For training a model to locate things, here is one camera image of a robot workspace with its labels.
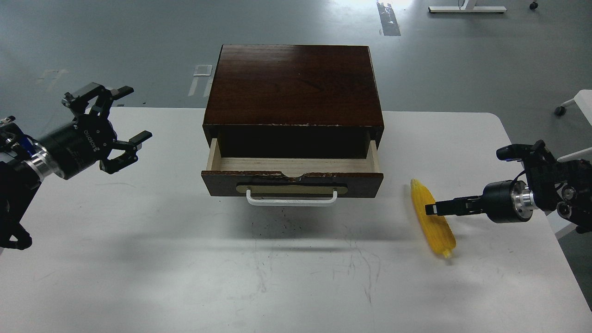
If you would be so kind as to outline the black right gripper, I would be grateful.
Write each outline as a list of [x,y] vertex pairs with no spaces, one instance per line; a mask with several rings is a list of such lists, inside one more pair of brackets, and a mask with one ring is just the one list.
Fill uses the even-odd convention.
[[485,213],[495,223],[513,223],[512,180],[487,184],[482,196],[457,197],[425,205],[427,216],[468,216]]

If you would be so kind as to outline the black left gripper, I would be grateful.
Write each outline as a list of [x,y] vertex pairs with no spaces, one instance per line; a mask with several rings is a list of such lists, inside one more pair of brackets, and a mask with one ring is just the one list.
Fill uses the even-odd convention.
[[[134,88],[127,85],[108,89],[91,82],[73,93],[65,93],[62,105],[72,112],[74,120],[38,139],[57,164],[58,177],[71,179],[98,160],[99,168],[109,174],[138,161],[137,152],[153,134],[142,131],[128,141],[115,141],[116,131],[108,120],[114,101],[133,92]],[[109,159],[111,150],[123,153]]]

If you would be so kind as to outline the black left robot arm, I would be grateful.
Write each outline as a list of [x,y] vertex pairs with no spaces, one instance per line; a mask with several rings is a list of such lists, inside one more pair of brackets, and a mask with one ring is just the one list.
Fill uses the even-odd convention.
[[0,164],[2,248],[31,247],[32,237],[21,219],[49,175],[68,180],[96,162],[102,171],[113,174],[138,161],[137,153],[152,133],[145,130],[119,141],[109,120],[112,104],[133,91],[130,86],[108,89],[91,82],[65,93],[62,104],[73,120],[40,139],[25,134],[13,116],[1,120],[1,152],[13,153],[11,160]]

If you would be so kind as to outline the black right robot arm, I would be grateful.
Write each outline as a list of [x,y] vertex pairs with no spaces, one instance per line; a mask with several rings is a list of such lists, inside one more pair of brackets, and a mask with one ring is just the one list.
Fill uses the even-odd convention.
[[592,167],[588,160],[558,161],[539,140],[533,145],[499,148],[502,161],[522,163],[525,181],[518,178],[487,184],[479,196],[424,204],[428,216],[485,214],[495,223],[527,222],[534,210],[556,211],[580,234],[592,230]]

